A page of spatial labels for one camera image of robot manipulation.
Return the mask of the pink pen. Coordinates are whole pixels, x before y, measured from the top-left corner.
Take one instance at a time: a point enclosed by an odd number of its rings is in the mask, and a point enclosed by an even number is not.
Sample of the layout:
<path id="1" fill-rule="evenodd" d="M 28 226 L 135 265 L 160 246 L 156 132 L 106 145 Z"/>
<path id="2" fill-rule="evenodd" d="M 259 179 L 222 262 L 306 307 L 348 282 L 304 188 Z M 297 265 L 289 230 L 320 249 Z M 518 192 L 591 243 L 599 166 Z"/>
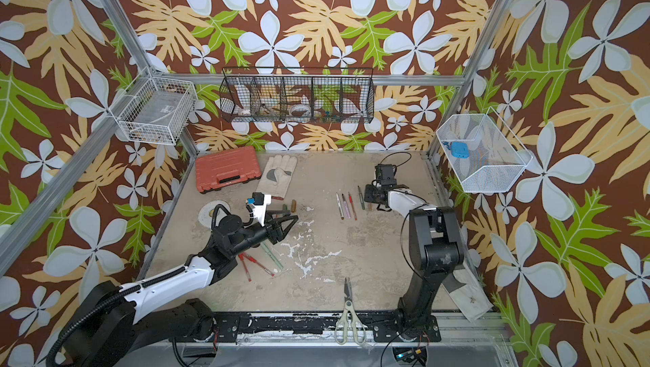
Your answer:
<path id="1" fill-rule="evenodd" d="M 347 202 L 345 200 L 345 196 L 343 194 L 340 194 L 340 198 L 341 198 L 342 207 L 343 207 L 343 210 L 344 210 L 344 213 L 345 213 L 345 217 L 347 219 L 352 219 L 353 216 L 350 213 L 350 209 L 349 209 L 349 206 L 348 206 L 348 204 L 347 204 Z"/>

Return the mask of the light green pen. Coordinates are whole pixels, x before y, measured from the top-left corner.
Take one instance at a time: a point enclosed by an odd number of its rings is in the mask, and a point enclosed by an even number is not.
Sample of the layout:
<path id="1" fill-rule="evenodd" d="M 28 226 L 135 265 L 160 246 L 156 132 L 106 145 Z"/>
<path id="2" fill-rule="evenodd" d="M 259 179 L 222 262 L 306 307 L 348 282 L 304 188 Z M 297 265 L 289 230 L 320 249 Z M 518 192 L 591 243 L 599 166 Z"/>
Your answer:
<path id="1" fill-rule="evenodd" d="M 274 262 L 277 268 L 282 271 L 284 266 L 280 262 L 279 258 L 274 254 L 274 252 L 269 248 L 266 243 L 262 243 L 262 249 L 267 254 L 267 256 Z"/>

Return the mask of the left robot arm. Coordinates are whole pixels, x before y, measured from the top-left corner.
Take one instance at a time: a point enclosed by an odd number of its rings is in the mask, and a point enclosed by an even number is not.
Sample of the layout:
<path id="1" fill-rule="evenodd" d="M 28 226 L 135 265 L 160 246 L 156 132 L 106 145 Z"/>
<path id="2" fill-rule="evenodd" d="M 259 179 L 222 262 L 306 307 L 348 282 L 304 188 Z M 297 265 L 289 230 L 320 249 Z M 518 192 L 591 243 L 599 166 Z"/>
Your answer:
<path id="1" fill-rule="evenodd" d="M 234 214 L 214 219 L 205 248 L 155 277 L 116 286 L 97 285 L 59 333 L 46 358 L 58 365 L 65 351 L 74 366 L 113 366 L 125 355 L 162 340 L 207 340 L 214 331 L 214 313 L 200 299 L 170 303 L 227 277 L 237 258 L 264 241 L 284 240 L 299 217 L 289 211 L 272 211 L 264 222 L 243 223 Z"/>

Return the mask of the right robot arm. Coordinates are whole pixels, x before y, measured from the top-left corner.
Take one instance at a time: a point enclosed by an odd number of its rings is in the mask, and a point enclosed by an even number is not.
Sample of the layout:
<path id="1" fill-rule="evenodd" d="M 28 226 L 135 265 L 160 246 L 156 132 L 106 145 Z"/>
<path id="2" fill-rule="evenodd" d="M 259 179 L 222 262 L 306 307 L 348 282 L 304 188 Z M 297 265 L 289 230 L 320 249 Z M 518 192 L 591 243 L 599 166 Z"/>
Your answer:
<path id="1" fill-rule="evenodd" d="M 399 299 L 395 329 L 404 340 L 425 335 L 440 340 L 432 306 L 443 282 L 464 260 L 460 228 L 450 207 L 437 207 L 411 192 L 396 180 L 397 167 L 380 163 L 374 180 L 367 184 L 364 201 L 380 210 L 394 211 L 408 226 L 407 264 L 412 271 L 410 285 Z"/>

